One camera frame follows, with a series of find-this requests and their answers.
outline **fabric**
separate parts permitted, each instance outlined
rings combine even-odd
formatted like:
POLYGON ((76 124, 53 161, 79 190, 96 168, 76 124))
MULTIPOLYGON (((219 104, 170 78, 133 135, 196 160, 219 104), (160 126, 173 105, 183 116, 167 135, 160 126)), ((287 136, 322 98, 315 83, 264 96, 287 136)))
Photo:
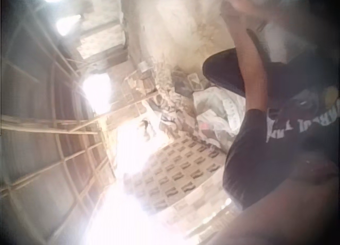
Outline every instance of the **fabric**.
MULTIPOLYGON (((247 111, 225 164, 224 188, 242 209, 288 177, 298 152, 320 151, 337 165, 339 159, 336 68, 313 54, 288 66, 269 63, 265 67, 270 102, 279 109, 277 117, 267 129, 266 113, 247 111)), ((203 72, 212 82, 244 96, 234 49, 207 59, 203 72)))

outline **black pants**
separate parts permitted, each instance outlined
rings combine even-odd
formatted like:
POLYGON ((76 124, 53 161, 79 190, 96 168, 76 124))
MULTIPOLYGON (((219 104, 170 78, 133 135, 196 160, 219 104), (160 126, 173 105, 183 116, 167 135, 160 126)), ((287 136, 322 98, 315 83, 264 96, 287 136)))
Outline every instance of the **black pants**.
MULTIPOLYGON (((262 60, 268 76, 269 108, 280 109, 307 88, 338 85, 338 67, 316 53, 304 53, 288 64, 262 60)), ((209 57, 203 64, 203 74, 212 83, 245 96, 235 48, 209 57)))

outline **black t-shirt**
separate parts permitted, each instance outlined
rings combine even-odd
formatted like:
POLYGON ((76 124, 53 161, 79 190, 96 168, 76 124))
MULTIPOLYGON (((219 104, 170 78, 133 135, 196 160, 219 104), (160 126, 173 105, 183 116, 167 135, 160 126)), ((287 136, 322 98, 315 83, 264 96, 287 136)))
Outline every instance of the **black t-shirt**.
POLYGON ((246 209, 277 188, 302 151, 321 151, 339 163, 338 88, 301 92, 281 109, 272 129, 266 113, 251 109, 225 164, 223 186, 246 209))

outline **man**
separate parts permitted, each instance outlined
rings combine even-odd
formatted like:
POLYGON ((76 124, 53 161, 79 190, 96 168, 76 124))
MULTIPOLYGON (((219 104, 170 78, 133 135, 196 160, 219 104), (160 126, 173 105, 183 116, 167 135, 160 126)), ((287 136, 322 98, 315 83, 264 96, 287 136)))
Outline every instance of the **man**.
POLYGON ((203 70, 246 99, 223 176, 224 188, 244 211, 210 244, 339 244, 333 236, 339 230, 337 70, 314 58, 314 70, 298 63, 301 69, 284 70, 294 76, 268 74, 271 66, 262 62, 242 19, 228 16, 227 25, 236 65, 223 66, 232 64, 224 55, 203 70), (290 84, 274 76, 288 76, 290 84), (268 100, 279 112, 267 141, 268 100))

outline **patterned wall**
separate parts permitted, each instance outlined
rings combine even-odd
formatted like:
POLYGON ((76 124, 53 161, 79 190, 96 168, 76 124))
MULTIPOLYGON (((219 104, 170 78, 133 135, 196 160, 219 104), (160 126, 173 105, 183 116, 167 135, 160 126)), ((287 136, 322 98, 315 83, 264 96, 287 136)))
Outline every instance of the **patterned wall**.
POLYGON ((224 228, 239 213, 234 203, 226 206, 228 194, 222 187, 223 168, 218 169, 203 184, 188 193, 183 199, 154 216, 167 228, 187 236, 217 232, 224 228), (223 219, 224 225, 216 225, 223 219))
POLYGON ((126 176, 125 189, 154 214, 195 191, 224 165, 225 157, 219 149, 179 138, 151 156, 141 173, 126 176))

